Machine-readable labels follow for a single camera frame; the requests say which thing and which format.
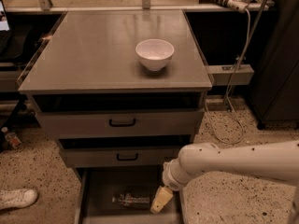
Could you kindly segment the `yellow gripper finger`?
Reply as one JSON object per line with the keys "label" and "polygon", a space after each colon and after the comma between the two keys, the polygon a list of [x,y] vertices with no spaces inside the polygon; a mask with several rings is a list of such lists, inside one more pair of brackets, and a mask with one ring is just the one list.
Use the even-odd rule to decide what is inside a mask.
{"label": "yellow gripper finger", "polygon": [[160,186],[157,189],[157,192],[155,194],[155,197],[152,201],[150,211],[153,214],[160,213],[164,207],[171,201],[173,198],[173,191],[169,189],[168,187],[162,187]]}

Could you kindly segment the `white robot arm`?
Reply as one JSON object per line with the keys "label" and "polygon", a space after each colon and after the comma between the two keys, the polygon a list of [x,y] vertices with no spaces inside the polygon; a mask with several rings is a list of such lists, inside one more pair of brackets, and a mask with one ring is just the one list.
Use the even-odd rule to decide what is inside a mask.
{"label": "white robot arm", "polygon": [[190,144],[164,164],[163,184],[157,189],[150,211],[157,214],[176,191],[209,172],[255,177],[290,186],[299,184],[299,145],[287,141],[221,149],[213,143]]}

